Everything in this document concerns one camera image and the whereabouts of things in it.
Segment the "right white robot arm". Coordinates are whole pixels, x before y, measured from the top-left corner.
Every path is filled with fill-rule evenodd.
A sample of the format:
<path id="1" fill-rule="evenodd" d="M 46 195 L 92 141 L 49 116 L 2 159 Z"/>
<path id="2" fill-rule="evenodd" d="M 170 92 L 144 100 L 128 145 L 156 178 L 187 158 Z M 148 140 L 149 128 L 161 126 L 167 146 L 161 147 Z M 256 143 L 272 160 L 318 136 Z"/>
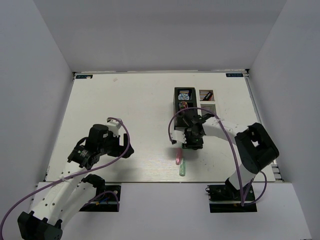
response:
<path id="1" fill-rule="evenodd" d="M 172 144 L 179 142 L 183 149 L 201 150 L 204 137 L 216 137 L 228 142 L 235 172 L 222 189 L 215 191 L 220 200 L 246 201 L 253 180 L 265 167 L 279 157 L 280 152 L 265 127 L 255 122 L 241 126 L 229 123 L 211 112 L 199 115 L 196 108 L 180 110 L 169 129 Z"/>

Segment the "green translucent eraser pen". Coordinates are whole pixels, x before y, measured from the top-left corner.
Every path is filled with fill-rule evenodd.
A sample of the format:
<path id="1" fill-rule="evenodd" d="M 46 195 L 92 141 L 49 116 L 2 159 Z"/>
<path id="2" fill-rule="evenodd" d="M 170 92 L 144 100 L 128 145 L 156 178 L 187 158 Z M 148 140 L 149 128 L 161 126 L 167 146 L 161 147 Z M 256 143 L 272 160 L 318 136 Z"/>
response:
<path id="1" fill-rule="evenodd" d="M 182 158 L 179 163 L 179 175 L 181 177 L 184 177 L 186 175 L 186 161 L 184 158 Z"/>

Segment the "pink translucent eraser pen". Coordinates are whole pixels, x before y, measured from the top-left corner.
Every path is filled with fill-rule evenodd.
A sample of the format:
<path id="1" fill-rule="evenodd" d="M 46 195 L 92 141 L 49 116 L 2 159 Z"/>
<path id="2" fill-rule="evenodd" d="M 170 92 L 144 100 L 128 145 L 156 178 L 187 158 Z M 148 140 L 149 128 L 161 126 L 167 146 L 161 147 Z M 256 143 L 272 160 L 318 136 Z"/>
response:
<path id="1" fill-rule="evenodd" d="M 177 148 L 176 149 L 176 159 L 175 159 L 175 164 L 180 165 L 181 160 L 182 160 L 182 148 Z"/>

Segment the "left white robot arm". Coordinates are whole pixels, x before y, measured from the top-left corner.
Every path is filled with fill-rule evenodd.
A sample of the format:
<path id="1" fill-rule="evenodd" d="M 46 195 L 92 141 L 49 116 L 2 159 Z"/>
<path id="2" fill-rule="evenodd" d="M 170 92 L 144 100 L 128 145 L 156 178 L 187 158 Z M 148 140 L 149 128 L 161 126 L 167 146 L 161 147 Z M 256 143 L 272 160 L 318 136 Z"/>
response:
<path id="1" fill-rule="evenodd" d="M 76 143 L 58 180 L 46 186 L 47 194 L 29 212 L 19 215 L 22 239 L 61 239 L 64 227 L 81 208 L 112 193 L 106 189 L 106 181 L 93 173 L 94 165 L 104 155 L 117 161 L 134 153 L 128 131 L 120 143 L 123 127 L 120 119 L 109 117 L 106 124 L 94 124 L 88 136 Z"/>

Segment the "pink cap black highlighter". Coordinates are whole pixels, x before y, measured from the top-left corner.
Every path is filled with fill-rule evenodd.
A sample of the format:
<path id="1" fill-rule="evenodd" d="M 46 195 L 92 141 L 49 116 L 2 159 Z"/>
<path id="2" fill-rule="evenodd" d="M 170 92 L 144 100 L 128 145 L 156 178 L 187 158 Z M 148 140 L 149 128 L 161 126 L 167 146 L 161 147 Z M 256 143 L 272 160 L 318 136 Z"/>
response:
<path id="1" fill-rule="evenodd" d="M 205 97 L 203 98 L 203 101 L 205 101 L 205 102 L 210 102 L 210 101 L 209 101 L 209 98 L 210 98 L 211 94 L 213 94 L 213 93 L 212 93 L 212 92 L 208 92 L 208 93 L 205 95 Z"/>

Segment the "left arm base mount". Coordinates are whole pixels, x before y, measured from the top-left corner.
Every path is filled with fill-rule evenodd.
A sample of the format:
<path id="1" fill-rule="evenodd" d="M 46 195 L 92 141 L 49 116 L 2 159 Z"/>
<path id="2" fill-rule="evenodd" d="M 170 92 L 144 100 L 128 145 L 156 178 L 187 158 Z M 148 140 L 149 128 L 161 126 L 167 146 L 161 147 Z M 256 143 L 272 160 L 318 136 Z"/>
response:
<path id="1" fill-rule="evenodd" d="M 79 211 L 99 213 L 119 212 L 121 188 L 120 184 L 105 184 L 96 191 L 95 198 L 90 203 L 86 203 Z"/>

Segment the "pink-capped crayon tube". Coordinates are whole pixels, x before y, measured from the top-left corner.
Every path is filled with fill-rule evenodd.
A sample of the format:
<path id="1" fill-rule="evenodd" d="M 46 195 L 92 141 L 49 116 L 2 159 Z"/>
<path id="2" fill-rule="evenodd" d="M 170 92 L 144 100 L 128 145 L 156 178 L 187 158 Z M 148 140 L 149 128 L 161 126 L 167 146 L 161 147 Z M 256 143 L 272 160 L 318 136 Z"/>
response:
<path id="1" fill-rule="evenodd" d="M 178 110 L 179 111 L 185 110 L 185 109 L 188 109 L 188 108 L 189 108 L 189 105 L 188 105 L 187 101 L 179 101 L 178 102 Z"/>

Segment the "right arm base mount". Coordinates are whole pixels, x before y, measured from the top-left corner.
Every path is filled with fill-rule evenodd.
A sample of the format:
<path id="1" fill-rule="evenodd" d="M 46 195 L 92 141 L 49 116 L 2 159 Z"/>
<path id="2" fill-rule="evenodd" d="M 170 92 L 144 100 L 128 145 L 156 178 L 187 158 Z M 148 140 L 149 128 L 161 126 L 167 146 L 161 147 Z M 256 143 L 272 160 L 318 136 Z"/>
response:
<path id="1" fill-rule="evenodd" d="M 205 191 L 208 194 L 210 213 L 256 213 L 258 211 L 256 203 L 249 205 L 256 199 L 252 186 L 244 206 L 241 205 L 240 192 L 233 193 L 227 190 L 225 185 L 208 185 Z"/>

